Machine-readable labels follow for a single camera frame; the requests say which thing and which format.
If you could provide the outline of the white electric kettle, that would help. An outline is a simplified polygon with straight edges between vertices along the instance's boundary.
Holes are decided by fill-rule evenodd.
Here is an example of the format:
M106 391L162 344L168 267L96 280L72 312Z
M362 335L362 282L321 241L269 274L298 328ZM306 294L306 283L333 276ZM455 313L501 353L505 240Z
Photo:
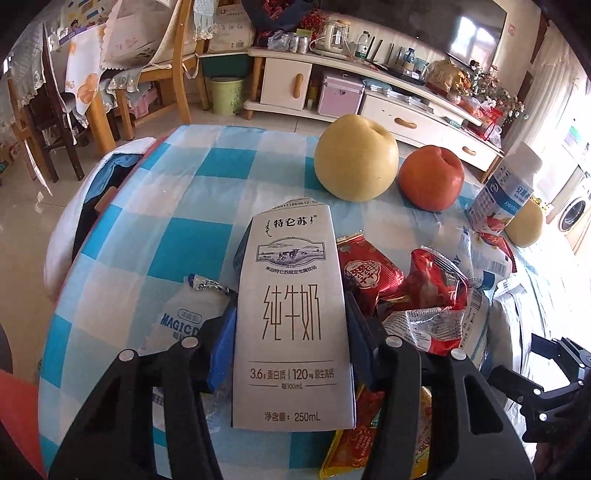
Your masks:
M315 41L315 48L325 52L344 54L348 46L349 21L327 20L322 34Z

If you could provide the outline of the dark flower bouquet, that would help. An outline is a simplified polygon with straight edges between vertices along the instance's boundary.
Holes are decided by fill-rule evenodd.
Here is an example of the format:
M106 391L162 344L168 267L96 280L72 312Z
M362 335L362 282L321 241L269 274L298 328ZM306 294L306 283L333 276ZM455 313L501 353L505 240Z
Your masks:
M310 0L242 0L242 7L256 28L253 45L266 48L267 40L276 31L294 31L318 4Z

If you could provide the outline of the blue white flat wrapper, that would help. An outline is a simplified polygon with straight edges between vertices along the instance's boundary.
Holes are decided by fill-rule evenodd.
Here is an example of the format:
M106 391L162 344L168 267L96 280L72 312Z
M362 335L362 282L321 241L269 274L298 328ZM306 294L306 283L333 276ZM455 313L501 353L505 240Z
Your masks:
M461 348L480 367L487 348L490 297L497 284L516 271L515 259L502 236L458 229L454 263L469 280L468 305L462 320Z

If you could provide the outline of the white Magic yogurt pouch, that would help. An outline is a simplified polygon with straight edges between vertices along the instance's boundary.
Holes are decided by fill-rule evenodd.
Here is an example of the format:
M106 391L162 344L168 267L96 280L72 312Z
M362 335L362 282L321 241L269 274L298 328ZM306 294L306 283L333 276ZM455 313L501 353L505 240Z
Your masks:
M204 323L221 316L230 301L231 290L214 280L189 274L183 287L160 308L139 354L167 350L187 336L197 336ZM204 413L209 433L221 430L221 403L228 399L230 364L214 380L214 392L204 393Z

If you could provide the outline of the dark wooden chair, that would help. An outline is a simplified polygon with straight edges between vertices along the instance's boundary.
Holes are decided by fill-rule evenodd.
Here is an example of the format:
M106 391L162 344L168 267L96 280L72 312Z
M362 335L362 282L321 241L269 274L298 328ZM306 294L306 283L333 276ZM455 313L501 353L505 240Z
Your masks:
M32 147L33 158L41 162L41 170L52 182L59 175L51 153L60 148L66 151L76 179L82 180L85 172L76 146L88 144L88 133L75 116L74 103L58 88L46 26L38 24L17 46L8 74L15 132Z

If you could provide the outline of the pink storage box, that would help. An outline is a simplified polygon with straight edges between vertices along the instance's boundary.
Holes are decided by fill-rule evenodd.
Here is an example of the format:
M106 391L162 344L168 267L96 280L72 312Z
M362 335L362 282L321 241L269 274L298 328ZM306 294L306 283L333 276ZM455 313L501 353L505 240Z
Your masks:
M347 73L325 70L322 74L322 89L318 100L318 114L339 118L356 114L365 92L361 80Z

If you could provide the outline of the green waste bin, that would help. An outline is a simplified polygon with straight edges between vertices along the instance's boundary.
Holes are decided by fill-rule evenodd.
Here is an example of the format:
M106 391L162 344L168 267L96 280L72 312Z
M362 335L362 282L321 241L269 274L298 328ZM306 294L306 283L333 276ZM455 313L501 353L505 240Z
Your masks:
M239 77L208 77L206 89L214 114L232 116L242 110L243 84Z

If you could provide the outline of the long white plastic wrapper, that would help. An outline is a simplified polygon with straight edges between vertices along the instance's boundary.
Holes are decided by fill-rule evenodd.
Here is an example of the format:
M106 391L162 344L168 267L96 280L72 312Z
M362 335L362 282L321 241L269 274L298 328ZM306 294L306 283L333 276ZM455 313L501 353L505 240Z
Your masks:
M486 360L481 373L490 380L497 367L528 378L532 334L539 312L530 287L517 275L501 281L488 313Z

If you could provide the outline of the red apple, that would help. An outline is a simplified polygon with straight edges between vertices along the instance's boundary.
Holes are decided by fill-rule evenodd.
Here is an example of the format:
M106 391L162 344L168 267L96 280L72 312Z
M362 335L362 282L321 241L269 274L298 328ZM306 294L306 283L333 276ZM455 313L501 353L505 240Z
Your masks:
M465 181L460 158L451 150L427 145L408 155L397 176L404 196L416 207L440 212L458 199Z

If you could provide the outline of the black television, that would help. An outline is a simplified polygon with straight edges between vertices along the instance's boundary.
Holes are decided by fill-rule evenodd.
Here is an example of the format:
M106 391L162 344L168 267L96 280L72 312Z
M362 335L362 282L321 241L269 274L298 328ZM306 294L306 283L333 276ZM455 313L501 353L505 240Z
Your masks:
M507 19L491 0L342 0L320 6L399 31L483 69L493 63Z

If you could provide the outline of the white tv cabinet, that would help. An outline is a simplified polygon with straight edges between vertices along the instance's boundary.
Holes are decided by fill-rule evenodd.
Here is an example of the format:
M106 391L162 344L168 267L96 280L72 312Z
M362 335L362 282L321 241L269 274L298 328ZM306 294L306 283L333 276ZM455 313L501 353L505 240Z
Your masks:
M370 89L363 92L358 113L386 127L401 142L415 147L445 147L485 173L493 171L504 157L499 147L464 126L480 126L482 122L478 118L427 88L383 73L366 62L256 47L249 48L247 55L253 59L252 87L243 103L247 119L253 113L266 112L334 121L334 117L307 105L312 70L322 67L380 81L417 98L417 104L412 104Z

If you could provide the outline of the white blue milk carton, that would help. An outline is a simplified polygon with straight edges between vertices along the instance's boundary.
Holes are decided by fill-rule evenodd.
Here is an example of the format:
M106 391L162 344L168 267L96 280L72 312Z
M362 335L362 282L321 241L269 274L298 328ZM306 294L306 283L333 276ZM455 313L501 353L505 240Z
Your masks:
M355 384L329 205L297 198L259 213L240 248L232 426L352 428Z

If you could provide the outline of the yellow pear left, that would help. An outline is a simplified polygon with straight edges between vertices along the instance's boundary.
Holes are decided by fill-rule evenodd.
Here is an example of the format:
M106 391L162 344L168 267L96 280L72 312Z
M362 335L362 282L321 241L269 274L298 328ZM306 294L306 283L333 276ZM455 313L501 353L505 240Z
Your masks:
M399 169L399 146L381 124L346 114L318 139L315 176L335 197L367 202L385 193Z

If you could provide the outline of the white yogurt drink bottle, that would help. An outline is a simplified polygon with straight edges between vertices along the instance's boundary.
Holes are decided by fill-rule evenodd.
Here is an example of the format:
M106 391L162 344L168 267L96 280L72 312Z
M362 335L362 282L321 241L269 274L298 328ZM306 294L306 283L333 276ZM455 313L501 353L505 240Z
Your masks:
M500 235L534 191L542 160L526 143L507 155L467 209L476 232Z

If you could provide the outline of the pink plastic trash bucket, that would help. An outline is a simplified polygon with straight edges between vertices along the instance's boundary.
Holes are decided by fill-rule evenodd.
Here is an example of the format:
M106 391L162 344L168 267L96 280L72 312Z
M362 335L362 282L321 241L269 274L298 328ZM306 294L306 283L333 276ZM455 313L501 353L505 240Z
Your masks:
M41 479L44 471L38 426L38 388L1 371L1 424L19 453Z

